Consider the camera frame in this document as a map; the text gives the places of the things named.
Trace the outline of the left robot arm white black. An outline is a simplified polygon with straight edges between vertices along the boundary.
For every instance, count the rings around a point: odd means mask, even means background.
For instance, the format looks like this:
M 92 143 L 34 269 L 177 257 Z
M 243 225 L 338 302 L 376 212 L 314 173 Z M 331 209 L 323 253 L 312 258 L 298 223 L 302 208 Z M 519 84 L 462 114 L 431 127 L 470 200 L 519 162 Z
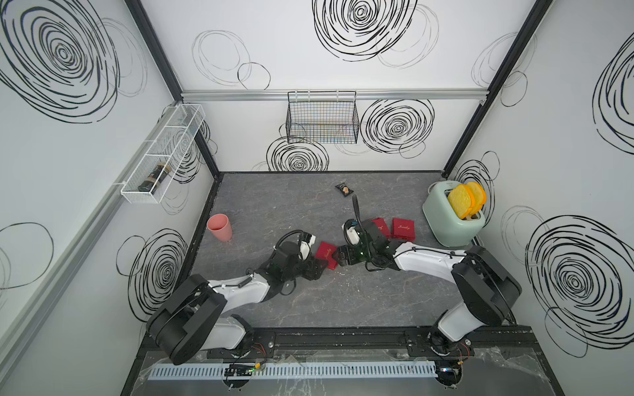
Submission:
M 311 252 L 316 237 L 296 229 L 282 236 L 272 254 L 256 269 L 229 280 L 188 277 L 152 314 L 146 324 L 156 345 L 176 366 L 200 351 L 236 350 L 249 344 L 251 327 L 226 313 L 279 295 L 289 295 L 297 280 L 320 279 L 328 262 Z

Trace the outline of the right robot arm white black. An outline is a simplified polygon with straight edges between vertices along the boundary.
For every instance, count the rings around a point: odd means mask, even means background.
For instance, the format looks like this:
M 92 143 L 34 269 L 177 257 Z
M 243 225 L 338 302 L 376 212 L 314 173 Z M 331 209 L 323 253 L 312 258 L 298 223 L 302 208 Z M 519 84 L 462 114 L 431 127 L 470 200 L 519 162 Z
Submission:
M 339 265 L 362 263 L 369 272 L 419 272 L 457 287 L 461 301 L 429 330 L 427 343 L 435 353 L 447 356 L 478 328 L 517 323 L 513 305 L 522 287 L 484 247 L 447 250 L 388 239 L 373 221 L 361 220 L 355 195 L 352 203 L 355 217 L 343 225 L 346 244 L 333 254 Z

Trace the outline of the red jewelry box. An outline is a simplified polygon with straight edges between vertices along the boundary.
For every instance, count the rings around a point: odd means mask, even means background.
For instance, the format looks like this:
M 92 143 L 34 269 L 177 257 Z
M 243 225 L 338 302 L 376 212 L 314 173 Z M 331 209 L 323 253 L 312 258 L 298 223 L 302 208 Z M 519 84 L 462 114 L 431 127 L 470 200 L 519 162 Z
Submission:
M 326 242 L 321 242 L 320 247 L 315 254 L 317 259 L 323 260 L 328 263 L 328 269 L 335 271 L 338 267 L 338 262 L 334 259 L 334 253 L 337 248 L 333 244 L 328 244 Z

